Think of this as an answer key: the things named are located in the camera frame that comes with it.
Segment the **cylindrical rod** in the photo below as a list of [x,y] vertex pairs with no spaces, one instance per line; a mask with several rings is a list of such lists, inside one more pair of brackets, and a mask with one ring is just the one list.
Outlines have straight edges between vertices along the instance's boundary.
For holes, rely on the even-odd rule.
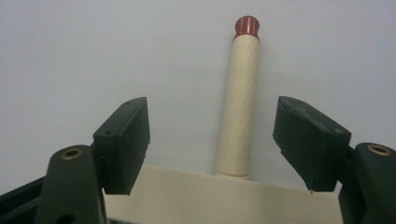
[[235,24],[219,135],[217,174],[248,179],[250,140],[259,61],[259,22],[251,16]]

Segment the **red cap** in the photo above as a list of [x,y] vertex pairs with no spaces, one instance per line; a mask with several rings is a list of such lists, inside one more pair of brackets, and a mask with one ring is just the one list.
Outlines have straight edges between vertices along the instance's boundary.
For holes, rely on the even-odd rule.
[[234,38],[237,38],[240,35],[253,35],[259,39],[257,35],[259,28],[260,24],[256,18],[252,16],[244,16],[240,18],[235,24],[236,35]]

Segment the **white base block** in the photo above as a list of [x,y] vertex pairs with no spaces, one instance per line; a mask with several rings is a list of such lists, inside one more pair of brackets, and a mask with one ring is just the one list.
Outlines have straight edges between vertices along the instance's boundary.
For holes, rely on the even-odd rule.
[[337,195],[144,165],[131,196],[106,195],[107,216],[133,223],[342,223]]

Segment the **screw hole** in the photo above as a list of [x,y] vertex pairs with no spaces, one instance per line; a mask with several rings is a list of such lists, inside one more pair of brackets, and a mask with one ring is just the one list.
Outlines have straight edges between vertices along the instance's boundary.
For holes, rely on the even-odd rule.
[[382,147],[379,145],[370,145],[367,147],[371,152],[379,155],[379,156],[384,156],[384,157],[388,157],[390,156],[392,153],[391,151],[387,148],[387,147]]
[[69,149],[64,154],[62,154],[62,160],[73,160],[74,158],[79,157],[81,154],[82,150],[79,148]]
[[74,220],[75,217],[73,215],[67,214],[59,217],[56,224],[70,224],[73,223]]

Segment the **white background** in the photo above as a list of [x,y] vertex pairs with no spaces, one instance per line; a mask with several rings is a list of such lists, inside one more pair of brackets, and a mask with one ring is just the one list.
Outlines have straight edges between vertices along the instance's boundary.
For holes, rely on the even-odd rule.
[[261,23],[251,179],[305,189],[272,139],[279,95],[396,148],[396,2],[1,1],[0,194],[147,96],[146,164],[213,174],[234,23]]

